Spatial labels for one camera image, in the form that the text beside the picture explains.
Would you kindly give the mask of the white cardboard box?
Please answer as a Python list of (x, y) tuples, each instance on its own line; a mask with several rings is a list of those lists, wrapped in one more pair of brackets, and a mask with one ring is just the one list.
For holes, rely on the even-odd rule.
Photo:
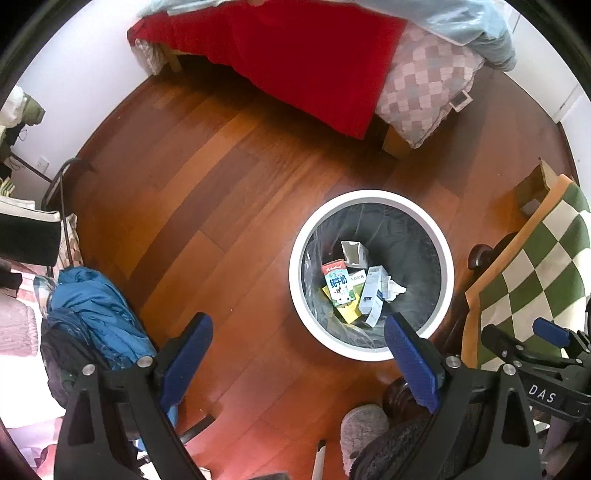
[(359, 309), (366, 317), (365, 323), (374, 328), (380, 320), (384, 298), (382, 281), (388, 275), (382, 265), (370, 267), (367, 272), (367, 281), (363, 287)]

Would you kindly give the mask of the red blue milk carton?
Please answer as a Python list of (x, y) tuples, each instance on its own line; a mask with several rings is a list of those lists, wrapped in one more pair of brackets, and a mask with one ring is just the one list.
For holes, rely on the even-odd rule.
[(349, 281), (349, 271), (344, 260), (322, 265), (322, 274), (329, 290), (329, 298), (335, 306), (346, 305), (355, 299), (355, 290)]

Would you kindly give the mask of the green white checkered tablecloth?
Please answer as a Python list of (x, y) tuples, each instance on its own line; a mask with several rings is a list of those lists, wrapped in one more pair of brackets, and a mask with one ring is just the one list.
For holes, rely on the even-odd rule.
[(590, 300), (590, 206), (562, 175), (525, 226), (467, 290), (469, 313), (462, 360), (496, 369), (501, 360), (480, 340), (495, 325), (533, 351), (566, 355), (536, 336), (533, 323), (549, 320), (574, 332), (586, 329)]

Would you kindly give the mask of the crumpled white tissue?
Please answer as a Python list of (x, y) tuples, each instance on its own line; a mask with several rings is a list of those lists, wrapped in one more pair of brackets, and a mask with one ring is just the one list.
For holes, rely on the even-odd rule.
[(399, 295), (404, 294), (407, 288), (398, 284), (391, 276), (387, 275), (382, 281), (383, 298), (386, 302), (391, 303)]

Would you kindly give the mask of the grey fuzzy slipper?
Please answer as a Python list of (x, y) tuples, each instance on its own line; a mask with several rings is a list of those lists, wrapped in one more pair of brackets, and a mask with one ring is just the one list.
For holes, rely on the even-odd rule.
[(389, 419), (377, 404), (353, 408), (342, 418), (339, 445), (342, 451), (342, 467), (346, 475), (351, 473), (353, 462), (363, 449), (388, 430)]

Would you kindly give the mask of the black chair caster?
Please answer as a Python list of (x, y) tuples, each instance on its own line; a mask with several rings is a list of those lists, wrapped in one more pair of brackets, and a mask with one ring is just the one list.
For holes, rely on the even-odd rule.
[(485, 271), (492, 262), (494, 249), (486, 244), (475, 245), (468, 256), (468, 269), (471, 271)]

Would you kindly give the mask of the yellow paper leaflet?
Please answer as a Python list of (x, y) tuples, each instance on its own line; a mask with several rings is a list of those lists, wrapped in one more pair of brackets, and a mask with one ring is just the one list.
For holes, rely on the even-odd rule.
[(361, 299), (361, 293), (363, 291), (362, 285), (356, 285), (353, 287), (353, 293), (355, 299), (348, 304), (335, 305), (335, 309), (338, 311), (339, 316), (342, 317), (347, 324), (352, 324), (356, 320), (362, 317), (362, 312), (359, 309), (359, 303)]

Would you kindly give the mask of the black fuzzy trouser leg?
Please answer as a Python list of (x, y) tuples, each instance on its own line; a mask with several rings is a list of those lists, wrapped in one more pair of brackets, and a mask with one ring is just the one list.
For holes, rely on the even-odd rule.
[(363, 448), (353, 462), (349, 479), (381, 479), (390, 467), (398, 470), (425, 449), (425, 437), (432, 421), (417, 417), (394, 425)]

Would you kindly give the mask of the blue jacket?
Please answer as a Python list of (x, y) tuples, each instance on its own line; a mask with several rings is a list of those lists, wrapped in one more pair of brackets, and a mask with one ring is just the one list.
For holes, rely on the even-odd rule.
[(117, 287), (102, 273), (83, 266), (59, 273), (49, 298), (44, 328), (71, 335), (100, 354), (113, 370), (156, 355), (155, 347)]

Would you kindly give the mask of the opened white carton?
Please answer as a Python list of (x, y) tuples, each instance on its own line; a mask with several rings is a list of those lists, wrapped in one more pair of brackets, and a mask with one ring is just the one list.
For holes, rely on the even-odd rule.
[(342, 241), (342, 256), (346, 267), (352, 269), (367, 269), (369, 266), (369, 251), (359, 241)]

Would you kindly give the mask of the brown cardboard box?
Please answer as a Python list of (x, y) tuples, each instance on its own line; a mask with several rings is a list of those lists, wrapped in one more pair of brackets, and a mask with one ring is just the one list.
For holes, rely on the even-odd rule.
[(556, 185), (559, 177), (560, 174), (557, 174), (544, 159), (539, 158), (531, 173), (513, 189), (519, 210), (526, 217), (531, 217)]

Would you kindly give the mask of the black metal rack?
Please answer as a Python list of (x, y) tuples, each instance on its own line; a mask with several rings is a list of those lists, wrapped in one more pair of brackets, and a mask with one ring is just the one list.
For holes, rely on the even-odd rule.
[(59, 206), (60, 206), (60, 218), (61, 218), (61, 228), (62, 233), (61, 237), (64, 240), (65, 247), (66, 247), (66, 258), (68, 260), (68, 266), (73, 267), (73, 255), (69, 241), (69, 228), (68, 228), (68, 221), (66, 217), (66, 202), (65, 202), (65, 194), (64, 194), (64, 177), (67, 171), (74, 165), (81, 165), (82, 169), (85, 171), (93, 172), (94, 169), (91, 163), (88, 160), (79, 157), (73, 157), (66, 160), (58, 169), (57, 173), (55, 174), (54, 178), (49, 182), (48, 189), (44, 196), (42, 197), (41, 207), (45, 209), (53, 197), (53, 195), (58, 192), (59, 193)]

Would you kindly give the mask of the red bed sheet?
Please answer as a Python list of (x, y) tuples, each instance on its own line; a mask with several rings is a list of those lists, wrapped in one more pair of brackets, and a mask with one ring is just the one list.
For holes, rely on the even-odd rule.
[(202, 10), (155, 13), (127, 32), (231, 67), (264, 93), (365, 137), (405, 20), (349, 3), (230, 1)]

